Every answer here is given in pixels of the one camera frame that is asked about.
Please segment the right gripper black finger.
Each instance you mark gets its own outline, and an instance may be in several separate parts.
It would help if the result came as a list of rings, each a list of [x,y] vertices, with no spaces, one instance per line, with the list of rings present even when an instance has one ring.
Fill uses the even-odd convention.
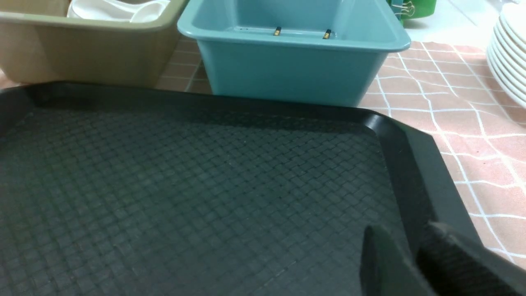
[[[443,223],[429,222],[416,254],[380,225],[367,226],[363,296],[524,296],[525,271]]]

